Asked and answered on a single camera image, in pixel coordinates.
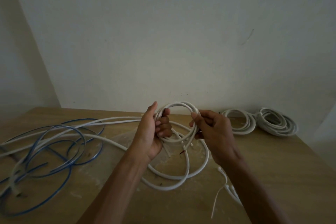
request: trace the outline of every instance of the fingernail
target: fingernail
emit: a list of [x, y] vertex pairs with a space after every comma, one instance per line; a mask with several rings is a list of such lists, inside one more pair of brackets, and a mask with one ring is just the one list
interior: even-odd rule
[[191, 118], [192, 118], [193, 120], [197, 117], [197, 113], [195, 113], [195, 112], [192, 112], [190, 115], [191, 115]]

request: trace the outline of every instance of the blue cable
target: blue cable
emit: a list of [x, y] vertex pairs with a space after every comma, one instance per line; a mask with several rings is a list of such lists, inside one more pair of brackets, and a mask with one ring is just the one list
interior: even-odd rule
[[[69, 180], [70, 178], [70, 175], [72, 173], [72, 166], [79, 166], [79, 165], [84, 165], [86, 163], [89, 163], [91, 161], [93, 161], [94, 159], [96, 159], [102, 152], [102, 149], [103, 149], [103, 142], [101, 142], [101, 146], [100, 146], [100, 149], [99, 151], [91, 158], [89, 159], [88, 161], [86, 162], [82, 162], [82, 163], [77, 163], [77, 161], [82, 157], [82, 154], [84, 153], [84, 151], [79, 155], [77, 156], [78, 152], [79, 152], [79, 147], [78, 147], [78, 150], [76, 152], [76, 154], [74, 155], [74, 157], [72, 157], [71, 159], [68, 159], [68, 155], [69, 155], [69, 151], [72, 149], [72, 147], [74, 145], [76, 145], [78, 143], [78, 141], [80, 140], [83, 140], [83, 142], [81, 143], [81, 145], [84, 145], [84, 147], [86, 146], [86, 143], [94, 140], [94, 138], [91, 138], [89, 140], [85, 140], [83, 134], [79, 131], [79, 129], [77, 128], [74, 128], [74, 127], [71, 127], [71, 126], [66, 126], [65, 124], [68, 124], [70, 122], [74, 122], [74, 121], [80, 121], [80, 120], [96, 120], [94, 118], [84, 118], [84, 119], [76, 119], [76, 120], [70, 120], [70, 121], [66, 121], [66, 122], [63, 122], [61, 123], [60, 125], [50, 125], [50, 126], [44, 126], [44, 127], [40, 127], [40, 128], [36, 128], [36, 129], [33, 129], [33, 130], [30, 130], [28, 132], [25, 132], [19, 136], [22, 136], [22, 135], [25, 135], [27, 133], [30, 133], [32, 131], [36, 131], [36, 130], [39, 130], [41, 128], [49, 128], [47, 131], [45, 131], [35, 142], [34, 144], [32, 145], [32, 147], [30, 148], [28, 154], [27, 154], [27, 157], [24, 159], [24, 163], [25, 163], [25, 173], [23, 175], [21, 175], [20, 177], [18, 177], [16, 180], [15, 180], [15, 183], [19, 183], [21, 180], [23, 180], [23, 178], [25, 178], [26, 176], [28, 176], [31, 172], [41, 168], [41, 167], [44, 167], [45, 165], [48, 164], [48, 162], [44, 163], [44, 164], [41, 164], [41, 165], [38, 165], [37, 167], [34, 167], [30, 170], [28, 170], [28, 166], [30, 164], [30, 162], [32, 161], [32, 159], [34, 157], [36, 157], [37, 154], [39, 154], [42, 150], [49, 150], [51, 151], [52, 153], [54, 153], [56, 156], [58, 156], [59, 158], [61, 158], [64, 163], [62, 165], [60, 165], [59, 167], [51, 170], [48, 174], [45, 174], [45, 175], [39, 175], [39, 176], [32, 176], [30, 175], [30, 177], [34, 177], [34, 178], [43, 178], [43, 177], [46, 177], [46, 176], [50, 176], [50, 175], [53, 175], [53, 174], [56, 174], [62, 170], [65, 170], [65, 169], [69, 169], [69, 173], [68, 173], [68, 176], [66, 177], [66, 179], [64, 180], [64, 182], [62, 183], [62, 185], [55, 191], [53, 192], [48, 198], [46, 198], [44, 201], [42, 201], [41, 203], [39, 203], [38, 205], [34, 206], [34, 207], [31, 207], [30, 209], [27, 209], [27, 210], [24, 210], [22, 212], [18, 212], [18, 213], [7, 213], [6, 210], [5, 210], [5, 202], [6, 202], [6, 198], [7, 196], [10, 194], [10, 191], [11, 191], [11, 188], [8, 188], [6, 190], [6, 192], [0, 197], [0, 212], [5, 215], [6, 217], [15, 217], [15, 216], [19, 216], [19, 215], [22, 215], [22, 214], [25, 214], [25, 213], [29, 213], [37, 208], [39, 208], [40, 206], [44, 205], [45, 203], [47, 203], [50, 199], [52, 199], [64, 186], [65, 184], [67, 183], [67, 181]], [[44, 147], [42, 147], [41, 149], [37, 150], [37, 152], [33, 153], [34, 150], [36, 149], [39, 141], [41, 141], [44, 136], [50, 131], [52, 130], [53, 128], [69, 128], [69, 129], [72, 129], [74, 130], [76, 133], [79, 134], [79, 138], [76, 140], [76, 141], [73, 141], [73, 140], [59, 140], [59, 141], [56, 141], [56, 142], [52, 142]], [[103, 130], [104, 130], [105, 126], [103, 126], [103, 128], [101, 129], [101, 131], [99, 133], [96, 133], [88, 128], [84, 128], [82, 127], [82, 129], [85, 129], [85, 130], [88, 130], [92, 133], [95, 133], [96, 135], [100, 135]], [[54, 144], [57, 144], [57, 143], [62, 143], [62, 142], [72, 142], [72, 144], [69, 146], [67, 152], [66, 152], [66, 157], [62, 156], [60, 153], [58, 153], [57, 151], [53, 150], [52, 148], [50, 148], [51, 145], [54, 145]], [[9, 177], [3, 179], [2, 181], [0, 181], [0, 184], [7, 181], [9, 179]]]

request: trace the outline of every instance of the blue wire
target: blue wire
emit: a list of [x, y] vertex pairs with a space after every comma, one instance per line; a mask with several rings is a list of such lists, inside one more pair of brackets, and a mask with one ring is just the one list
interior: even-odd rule
[[[57, 151], [53, 150], [52, 148], [50, 148], [51, 145], [53, 144], [57, 144], [57, 143], [61, 143], [61, 142], [72, 142], [72, 144], [70, 145], [70, 147], [68, 148], [67, 152], [66, 152], [66, 156], [68, 157], [68, 154], [69, 154], [69, 151], [72, 149], [72, 147], [79, 141], [79, 140], [83, 140], [83, 142], [81, 143], [82, 145], [86, 145], [86, 143], [94, 140], [94, 138], [91, 138], [89, 140], [85, 140], [83, 134], [77, 129], [77, 128], [74, 128], [74, 127], [70, 127], [70, 126], [66, 126], [64, 124], [68, 124], [70, 122], [74, 122], [74, 121], [81, 121], [81, 120], [96, 120], [94, 118], [84, 118], [84, 119], [76, 119], [76, 120], [70, 120], [70, 121], [66, 121], [66, 122], [63, 122], [61, 123], [60, 125], [50, 125], [50, 126], [44, 126], [44, 127], [40, 127], [40, 128], [36, 128], [36, 129], [33, 129], [33, 130], [30, 130], [28, 132], [25, 132], [25, 133], [22, 133], [21, 135], [18, 135], [16, 137], [13, 137], [11, 138], [10, 140], [13, 140], [19, 136], [22, 136], [22, 135], [25, 135], [27, 133], [30, 133], [32, 131], [36, 131], [36, 130], [39, 130], [39, 129], [42, 129], [42, 128], [49, 128], [47, 131], [45, 131], [33, 144], [33, 146], [30, 148], [28, 154], [27, 154], [27, 157], [24, 159], [24, 163], [26, 162], [26, 165], [25, 165], [25, 173], [23, 175], [21, 175], [20, 177], [18, 177], [16, 180], [15, 180], [15, 183], [19, 183], [21, 180], [23, 180], [23, 178], [25, 178], [28, 174], [30, 174], [31, 172], [41, 168], [41, 167], [44, 167], [45, 165], [48, 164], [48, 162], [44, 163], [44, 164], [41, 164], [41, 165], [38, 165], [37, 167], [34, 167], [30, 170], [27, 171], [28, 169], [28, 166], [30, 164], [30, 162], [32, 161], [32, 159], [37, 155], [39, 154], [42, 150], [49, 150], [51, 151], [52, 153], [54, 153], [56, 156], [58, 156], [59, 158], [61, 158], [63, 161], [65, 161], [65, 163], [63, 163], [61, 166], [51, 170], [48, 174], [46, 175], [40, 175], [40, 176], [32, 176], [30, 175], [31, 177], [34, 177], [34, 178], [43, 178], [43, 177], [46, 177], [46, 176], [50, 176], [50, 175], [53, 175], [53, 174], [56, 174], [62, 170], [65, 170], [66, 168], [69, 169], [69, 173], [68, 173], [68, 176], [66, 177], [65, 181], [62, 183], [62, 185], [55, 191], [52, 193], [51, 196], [49, 196], [47, 199], [45, 199], [44, 201], [42, 201], [41, 203], [39, 203], [38, 205], [30, 208], [30, 209], [27, 209], [27, 210], [24, 210], [22, 212], [18, 212], [18, 213], [6, 213], [5, 211], [5, 201], [6, 201], [6, 196], [9, 195], [10, 191], [11, 191], [11, 188], [8, 188], [5, 193], [0, 197], [0, 211], [2, 212], [2, 214], [4, 214], [5, 216], [7, 217], [15, 217], [15, 216], [19, 216], [19, 215], [22, 215], [22, 214], [25, 214], [25, 213], [29, 213], [37, 208], [39, 208], [40, 206], [44, 205], [45, 203], [47, 203], [50, 199], [52, 199], [64, 186], [65, 184], [67, 183], [67, 181], [69, 180], [70, 178], [70, 175], [72, 173], [72, 166], [79, 166], [79, 165], [84, 165], [86, 163], [89, 163], [91, 161], [93, 161], [94, 159], [96, 159], [102, 152], [102, 149], [103, 149], [103, 142], [101, 142], [101, 147], [99, 149], [99, 151], [91, 158], [89, 159], [88, 161], [86, 162], [82, 162], [82, 163], [77, 163], [77, 161], [82, 157], [82, 154], [84, 153], [84, 151], [78, 156], [78, 152], [79, 152], [79, 148], [77, 150], [77, 153], [74, 155], [73, 158], [71, 159], [68, 159], [64, 156], [62, 156], [60, 153], [58, 153]], [[50, 131], [52, 130], [53, 128], [56, 128], [56, 127], [60, 127], [60, 128], [69, 128], [69, 129], [72, 129], [74, 130], [75, 132], [77, 132], [79, 135], [80, 135], [80, 138], [78, 138], [76, 141], [73, 141], [73, 140], [59, 140], [59, 141], [56, 141], [56, 142], [53, 142], [53, 143], [50, 143], [44, 147], [42, 147], [41, 149], [39, 149], [37, 152], [34, 152], [35, 148], [37, 147], [38, 145], [38, 142], [41, 141], [44, 136]], [[82, 129], [85, 129], [85, 130], [88, 130], [92, 133], [95, 133], [96, 135], [100, 135], [103, 130], [104, 130], [105, 126], [103, 126], [103, 128], [101, 129], [101, 131], [99, 133], [96, 133], [88, 128], [85, 128], [85, 127], [82, 127]], [[0, 184], [7, 181], [9, 179], [9, 177], [3, 179], [2, 181], [0, 181]]]

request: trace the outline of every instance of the wooden tabletop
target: wooden tabletop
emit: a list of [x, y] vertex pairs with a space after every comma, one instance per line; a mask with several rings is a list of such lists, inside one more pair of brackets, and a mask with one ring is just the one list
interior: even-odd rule
[[[140, 116], [140, 114], [34, 108], [2, 125], [1, 141], [37, 127], [55, 125], [67, 120], [118, 116]], [[170, 115], [170, 120], [187, 125], [190, 116]], [[127, 146], [129, 144], [127, 140], [132, 137], [137, 125], [138, 122], [107, 125], [102, 136], [109, 139], [113, 137], [114, 140]], [[236, 136], [236, 141], [254, 174], [293, 222], [336, 223], [336, 173], [298, 137], [279, 138], [257, 128], [251, 134]], [[99, 149], [98, 140], [90, 144], [86, 150], [86, 158], [90, 158]], [[60, 151], [67, 148], [68, 146], [61, 144], [58, 146]], [[19, 217], [0, 216], [0, 223], [75, 223], [97, 195], [122, 154], [122, 150], [104, 144], [103, 151], [97, 159], [73, 168], [68, 183], [49, 202]], [[194, 147], [188, 150], [188, 154], [192, 172], [201, 165], [205, 154], [199, 142], [195, 142]], [[49, 162], [47, 170], [57, 162], [56, 157], [48, 152], [41, 153], [34, 161], [38, 165], [46, 160]], [[0, 180], [8, 176], [14, 164], [14, 160], [10, 157], [0, 160]], [[185, 159], [178, 153], [173, 153], [171, 158], [157, 162], [156, 165], [156, 169], [170, 175], [183, 175], [185, 167]], [[157, 191], [145, 184], [139, 184], [124, 223], [250, 223], [244, 208], [234, 202], [224, 190], [218, 195], [214, 217], [210, 219], [215, 195], [224, 183], [224, 177], [216, 168], [217, 165], [210, 158], [200, 174], [187, 179], [184, 184], [172, 191]], [[61, 185], [67, 175], [68, 171], [65, 170], [43, 179], [25, 179], [19, 183], [19, 188], [25, 197], [9, 197], [6, 212], [22, 211], [44, 200]], [[174, 183], [161, 179], [150, 171], [146, 171], [145, 177], [156, 185], [167, 186]]]

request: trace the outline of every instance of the loose white cable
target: loose white cable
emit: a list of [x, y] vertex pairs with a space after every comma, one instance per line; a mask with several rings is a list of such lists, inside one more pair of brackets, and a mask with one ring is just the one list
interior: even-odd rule
[[275, 136], [292, 136], [299, 130], [298, 125], [291, 118], [269, 108], [259, 109], [255, 117], [261, 129]]
[[223, 189], [225, 188], [226, 191], [229, 193], [229, 195], [240, 205], [243, 205], [236, 193], [236, 190], [235, 188], [231, 185], [229, 186], [227, 183], [228, 183], [228, 177], [226, 175], [226, 173], [223, 171], [223, 169], [221, 167], [218, 167], [217, 170], [222, 174], [224, 175], [225, 177], [225, 184], [217, 191], [217, 194], [216, 194], [216, 197], [215, 197], [215, 201], [213, 202], [213, 207], [212, 207], [212, 213], [211, 213], [211, 218], [213, 217], [213, 214], [215, 212], [215, 206], [216, 206], [216, 201], [217, 201], [217, 196], [218, 196], [218, 193]]
[[[174, 107], [174, 106], [184, 106], [186, 108], [188, 108], [191, 112], [196, 112], [196, 113], [199, 113], [199, 111], [197, 110], [196, 107], [194, 107], [192, 104], [190, 103], [187, 103], [187, 102], [175, 102], [175, 103], [172, 103], [172, 104], [169, 104], [169, 105], [166, 105], [165, 107], [161, 108], [159, 110], [159, 112], [156, 114], [155, 116], [155, 120], [157, 120], [159, 117], [162, 116], [162, 112], [164, 111], [165, 108], [170, 108], [170, 107]], [[101, 122], [101, 121], [105, 121], [105, 120], [115, 120], [115, 119], [125, 119], [125, 118], [130, 118], [132, 120], [121, 120], [121, 121], [112, 121], [112, 122]], [[140, 121], [141, 117], [110, 117], [110, 118], [104, 118], [104, 119], [100, 119], [100, 120], [94, 120], [94, 121], [90, 121], [90, 122], [87, 122], [87, 123], [84, 123], [84, 124], [80, 124], [80, 125], [76, 125], [76, 126], [73, 126], [74, 128], [81, 128], [81, 127], [88, 127], [88, 126], [93, 126], [93, 125], [105, 125], [105, 124], [118, 124], [118, 123], [127, 123], [127, 122], [134, 122], [134, 121]], [[157, 190], [172, 190], [172, 189], [175, 189], [177, 187], [179, 187], [181, 184], [183, 184], [185, 182], [185, 180], [187, 178], [190, 178], [190, 177], [193, 177], [195, 175], [197, 175], [200, 171], [202, 171], [204, 169], [204, 167], [206, 166], [207, 162], [208, 162], [208, 159], [209, 159], [209, 150], [204, 142], [204, 140], [200, 140], [204, 149], [205, 149], [205, 152], [206, 152], [206, 157], [205, 157], [205, 160], [204, 160], [204, 163], [201, 165], [200, 168], [198, 168], [195, 172], [189, 174], [189, 170], [190, 170], [190, 163], [189, 163], [189, 158], [188, 158], [188, 153], [187, 153], [187, 148], [188, 146], [191, 144], [191, 141], [193, 140], [195, 134], [197, 133], [198, 131], [198, 128], [196, 125], [194, 125], [191, 129], [190, 128], [187, 128], [177, 122], [173, 122], [171, 121], [172, 124], [175, 124], [175, 125], [178, 125], [186, 130], [189, 131], [189, 133], [187, 135], [183, 135], [179, 132], [176, 132], [174, 130], [174, 134], [178, 137], [178, 140], [174, 140], [172, 138], [164, 138], [163, 141], [165, 142], [170, 142], [170, 143], [176, 143], [176, 142], [180, 142], [182, 140], [188, 140], [188, 143], [186, 146], [183, 146], [183, 152], [185, 154], [185, 158], [186, 158], [186, 171], [185, 171], [185, 174], [183, 176], [171, 176], [171, 175], [165, 175], [165, 174], [162, 174], [161, 172], [155, 170], [151, 165], [148, 166], [148, 168], [153, 172], [155, 173], [156, 175], [159, 175], [163, 178], [166, 178], [166, 179], [171, 179], [171, 180], [179, 180], [179, 182], [177, 184], [174, 184], [172, 186], [167, 186], [167, 187], [163, 187], [163, 186], [157, 186], [157, 185], [154, 185], [154, 184], [151, 184], [149, 181], [147, 181], [146, 179], [142, 178], [142, 181], [147, 184], [149, 187], [151, 188], [154, 188], [154, 189], [157, 189]], [[56, 128], [52, 128], [51, 130], [58, 130], [60, 128], [56, 127]], [[49, 138], [45, 138], [41, 141], [39, 141], [38, 145], [36, 146], [34, 152], [36, 152], [37, 150], [41, 149], [44, 145], [46, 145], [48, 142], [54, 140], [54, 139], [57, 139], [57, 138], [61, 138], [61, 137], [68, 137], [68, 136], [77, 136], [78, 137], [78, 134], [69, 134], [69, 132], [72, 131], [71, 129], [67, 129], [65, 131], [62, 131], [52, 137], [49, 137]], [[18, 137], [18, 138], [15, 138], [13, 140], [7, 140], [6, 142], [0, 144], [0, 146], [2, 145], [7, 145], [7, 144], [11, 144], [11, 143], [14, 143], [14, 142], [17, 142], [19, 140], [23, 140], [25, 138], [29, 138], [31, 136], [35, 136], [35, 135], [40, 135], [40, 134], [43, 134], [45, 133], [46, 131], [40, 131], [40, 132], [36, 132], [36, 133], [32, 133], [32, 134], [29, 134], [29, 135], [25, 135], [25, 136], [22, 136], [22, 137]], [[126, 147], [114, 142], [114, 141], [111, 141], [109, 139], [106, 139], [104, 137], [100, 137], [100, 136], [97, 136], [97, 135], [92, 135], [92, 134], [83, 134], [84, 137], [91, 137], [91, 138], [97, 138], [97, 139], [100, 139], [102, 141], [105, 141], [105, 142], [108, 142], [108, 143], [111, 143], [112, 145], [122, 149], [122, 150], [127, 150]], [[1, 157], [5, 157], [7, 155], [10, 155], [10, 154], [13, 154], [13, 153], [16, 153], [16, 152], [19, 152], [19, 151], [22, 151], [22, 150], [25, 150], [25, 149], [28, 149], [30, 147], [32, 147], [33, 144], [30, 144], [30, 145], [27, 145], [27, 146], [24, 146], [24, 147], [21, 147], [19, 149], [15, 149], [15, 150], [12, 150], [10, 152], [6, 152], [4, 154], [0, 154], [0, 158]], [[15, 195], [18, 195], [20, 193], [20, 191], [16, 188], [16, 185], [15, 185], [15, 179], [16, 179], [16, 175], [15, 173], [17, 172], [17, 170], [19, 169], [19, 166], [23, 163], [24, 159], [26, 158], [26, 156], [24, 156], [22, 159], [20, 159], [16, 165], [14, 166], [14, 168], [12, 169], [11, 171], [11, 174], [10, 174], [10, 178], [9, 178], [9, 182], [8, 182], [8, 186], [2, 191], [2, 193], [0, 194], [0, 196], [6, 191], [6, 189], [8, 187], [11, 187], [11, 190], [12, 192], [15, 194]]]
[[228, 109], [222, 112], [222, 115], [225, 117], [230, 117], [230, 113], [242, 114], [246, 119], [245, 124], [241, 128], [232, 128], [233, 134], [247, 135], [255, 129], [255, 120], [252, 114], [239, 109]]

